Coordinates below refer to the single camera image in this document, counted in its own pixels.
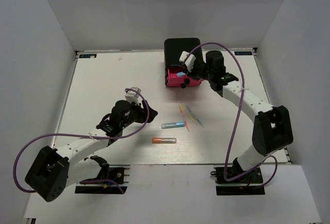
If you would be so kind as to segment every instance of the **black knob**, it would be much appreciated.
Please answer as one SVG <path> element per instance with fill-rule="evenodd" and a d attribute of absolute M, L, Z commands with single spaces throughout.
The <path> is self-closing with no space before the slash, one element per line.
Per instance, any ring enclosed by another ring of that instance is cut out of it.
<path fill-rule="evenodd" d="M 190 79 L 186 78 L 185 79 L 185 85 L 189 85 L 190 84 Z"/>

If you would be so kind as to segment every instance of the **blue pen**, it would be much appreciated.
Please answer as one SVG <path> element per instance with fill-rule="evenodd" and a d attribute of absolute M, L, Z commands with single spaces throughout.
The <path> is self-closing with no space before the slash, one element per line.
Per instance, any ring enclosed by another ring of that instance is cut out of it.
<path fill-rule="evenodd" d="M 202 125 L 201 121 L 197 118 L 196 114 L 194 114 L 187 105 L 186 105 L 186 108 L 191 113 L 191 115 L 197 120 L 197 122 L 204 128 L 204 126 Z"/>

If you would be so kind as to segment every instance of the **wooden surface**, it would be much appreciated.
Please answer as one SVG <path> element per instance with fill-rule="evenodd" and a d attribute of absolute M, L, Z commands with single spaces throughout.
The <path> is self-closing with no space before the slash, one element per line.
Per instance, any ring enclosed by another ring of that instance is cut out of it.
<path fill-rule="evenodd" d="M 233 59 L 228 53 L 223 54 L 227 71 L 240 78 Z M 246 87 L 267 101 L 254 57 L 237 58 L 245 74 Z M 136 135 L 118 140 L 96 154 L 109 164 L 224 163 L 237 107 L 215 93 L 206 81 L 194 88 L 166 88 L 162 51 L 103 53 L 97 54 L 96 58 L 79 59 L 59 132 L 89 133 L 105 114 L 111 112 L 116 101 L 124 99 L 124 89 L 129 87 L 139 87 L 159 114 Z M 190 132 L 186 128 L 162 130 L 162 123 L 182 120 L 179 102 L 189 104 L 205 128 L 196 126 L 187 117 Z M 124 134 L 139 126 L 132 124 Z M 251 145 L 252 129 L 252 122 L 242 114 L 230 162 Z M 162 136 L 174 136 L 177 143 L 151 143 L 153 137 Z M 74 139 L 59 137 L 55 147 L 71 141 Z M 275 156 L 279 162 L 287 162 L 283 150 Z"/>
<path fill-rule="evenodd" d="M 74 194 L 53 202 L 31 194 L 37 224 L 308 224 L 320 218 L 301 166 L 280 165 L 261 196 L 217 196 L 210 165 L 133 165 L 124 195 Z M 264 179 L 273 165 L 261 166 Z"/>

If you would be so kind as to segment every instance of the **white wall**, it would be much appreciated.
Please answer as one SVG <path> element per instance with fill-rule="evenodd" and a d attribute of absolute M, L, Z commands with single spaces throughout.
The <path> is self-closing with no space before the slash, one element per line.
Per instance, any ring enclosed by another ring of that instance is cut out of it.
<path fill-rule="evenodd" d="M 283 0 L 48 0 L 75 50 L 162 49 L 172 37 L 258 46 Z"/>
<path fill-rule="evenodd" d="M 284 0 L 257 61 L 271 101 L 290 111 L 289 152 L 303 167 L 322 223 L 330 223 L 329 52 L 330 0 Z"/>
<path fill-rule="evenodd" d="M 0 0 L 0 223 L 21 223 L 28 194 L 12 179 L 15 156 L 30 139 L 53 132 L 74 51 L 47 0 Z M 24 177 L 37 150 L 19 162 Z"/>

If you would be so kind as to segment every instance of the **orange marker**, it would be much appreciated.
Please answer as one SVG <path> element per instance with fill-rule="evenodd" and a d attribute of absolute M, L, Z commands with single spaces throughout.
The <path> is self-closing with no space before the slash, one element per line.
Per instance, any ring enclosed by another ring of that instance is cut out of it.
<path fill-rule="evenodd" d="M 185 119 L 184 112 L 182 111 L 182 108 L 181 108 L 180 105 L 179 105 L 179 109 L 180 109 L 180 113 L 181 113 L 181 115 L 182 115 L 182 118 L 183 118 L 183 120 L 184 120 L 184 122 L 185 122 L 186 128 L 187 128 L 187 130 L 188 130 L 188 132 L 189 132 L 189 126 L 188 126 L 188 123 L 187 123 L 187 121 L 186 121 L 186 119 Z"/>

